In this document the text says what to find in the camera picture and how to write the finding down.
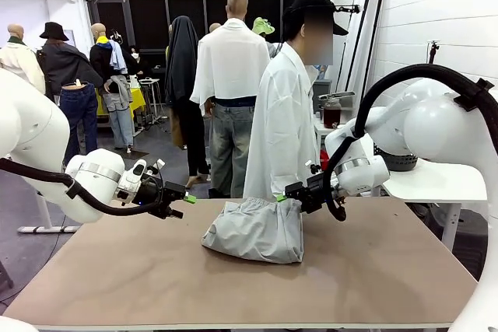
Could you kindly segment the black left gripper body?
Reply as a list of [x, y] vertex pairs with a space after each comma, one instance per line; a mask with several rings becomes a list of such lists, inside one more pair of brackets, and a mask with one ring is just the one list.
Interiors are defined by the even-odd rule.
[[137, 205], [151, 215], [164, 215], [163, 195], [163, 181], [154, 176], [147, 176], [142, 179], [137, 192]]

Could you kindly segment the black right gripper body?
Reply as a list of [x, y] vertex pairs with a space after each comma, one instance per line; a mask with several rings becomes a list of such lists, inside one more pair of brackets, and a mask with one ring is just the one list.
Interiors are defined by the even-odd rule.
[[324, 190], [323, 181], [323, 173], [317, 173], [307, 179], [303, 192], [302, 211], [311, 214], [326, 204], [332, 215], [338, 215], [338, 205], [333, 200], [331, 191]]

